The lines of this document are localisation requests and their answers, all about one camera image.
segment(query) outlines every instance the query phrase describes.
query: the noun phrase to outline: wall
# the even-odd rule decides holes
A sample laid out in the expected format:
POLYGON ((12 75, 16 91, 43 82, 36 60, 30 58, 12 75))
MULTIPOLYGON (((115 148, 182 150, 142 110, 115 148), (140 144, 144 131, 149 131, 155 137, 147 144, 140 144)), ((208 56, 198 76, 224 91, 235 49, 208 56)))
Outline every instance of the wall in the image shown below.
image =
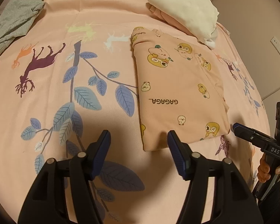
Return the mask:
MULTIPOLYGON (((264 99, 280 87, 280 56, 270 40, 280 42, 278 0, 212 0, 220 12, 218 22, 230 32, 247 70, 264 99)), ((276 126, 276 103, 280 91, 263 100, 271 133, 276 126)))

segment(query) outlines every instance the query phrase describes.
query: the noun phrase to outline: folded white clothing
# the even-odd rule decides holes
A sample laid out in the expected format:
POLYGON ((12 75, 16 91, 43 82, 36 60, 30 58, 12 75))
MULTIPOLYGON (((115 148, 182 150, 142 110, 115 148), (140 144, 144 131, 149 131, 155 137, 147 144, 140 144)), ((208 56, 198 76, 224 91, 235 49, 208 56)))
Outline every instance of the folded white clothing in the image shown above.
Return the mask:
POLYGON ((148 0, 185 26, 197 39, 214 49, 211 39, 216 29, 218 10, 210 0, 148 0))

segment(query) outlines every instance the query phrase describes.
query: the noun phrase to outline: purple deer print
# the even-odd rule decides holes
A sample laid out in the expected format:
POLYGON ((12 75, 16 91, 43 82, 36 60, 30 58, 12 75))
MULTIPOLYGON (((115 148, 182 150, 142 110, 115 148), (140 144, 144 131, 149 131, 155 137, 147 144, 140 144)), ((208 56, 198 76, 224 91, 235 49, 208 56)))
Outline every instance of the purple deer print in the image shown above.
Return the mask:
POLYGON ((31 88, 30 88, 29 92, 32 91, 33 88, 35 88, 32 80, 28 78, 29 72, 33 71, 35 69, 38 69, 38 68, 45 68, 49 65, 52 65, 55 62, 55 56, 62 52, 62 50, 65 48, 65 45, 66 44, 63 43, 63 47, 55 54, 53 54, 52 47, 48 45, 48 48, 50 49, 50 53, 45 58, 40 58, 40 59, 38 57, 42 53, 44 47, 41 48, 41 51, 37 56, 35 56, 35 49, 33 49, 32 61, 28 64, 28 66, 24 72, 24 75, 20 76, 20 84, 15 86, 16 92, 18 92, 18 94, 19 94, 19 92, 21 92, 21 97, 26 92, 28 82, 30 82, 30 84, 31 84, 31 88))
POLYGON ((233 69, 233 67, 232 67, 231 62, 228 61, 228 60, 226 60, 226 59, 223 59, 223 61, 227 64, 228 69, 229 69, 230 73, 232 74, 232 77, 237 81, 236 75, 234 75, 234 74, 232 73, 232 71, 234 71, 234 69, 233 69))

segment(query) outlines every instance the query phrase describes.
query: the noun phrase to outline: metal screw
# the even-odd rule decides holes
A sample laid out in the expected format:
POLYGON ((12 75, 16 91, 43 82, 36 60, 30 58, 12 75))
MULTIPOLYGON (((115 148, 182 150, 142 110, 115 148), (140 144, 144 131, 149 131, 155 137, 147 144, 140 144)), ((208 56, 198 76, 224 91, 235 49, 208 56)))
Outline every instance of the metal screw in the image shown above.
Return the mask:
POLYGON ((54 158, 49 158, 49 159, 47 160, 47 164, 52 164, 54 161, 55 161, 54 158))
POLYGON ((86 156, 86 153, 85 152, 79 152, 78 153, 78 157, 80 157, 80 158, 83 158, 83 157, 85 157, 86 156))
POLYGON ((223 161, 224 161, 225 163, 227 163, 227 164, 232 164, 232 160, 231 160, 230 158, 228 158, 228 157, 224 158, 223 161))
POLYGON ((192 157, 195 157, 195 158, 200 158, 200 153, 198 153, 198 152, 193 152, 192 153, 192 157))

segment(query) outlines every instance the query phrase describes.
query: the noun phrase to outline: folded gray clothing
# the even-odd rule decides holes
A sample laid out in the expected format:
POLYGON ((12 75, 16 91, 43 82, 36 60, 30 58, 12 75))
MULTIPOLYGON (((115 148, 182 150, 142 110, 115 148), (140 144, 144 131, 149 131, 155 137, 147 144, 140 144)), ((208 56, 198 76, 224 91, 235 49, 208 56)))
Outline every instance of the folded gray clothing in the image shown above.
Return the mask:
POLYGON ((43 0, 10 0, 0 16, 0 54, 16 37, 28 33, 44 4, 43 0))

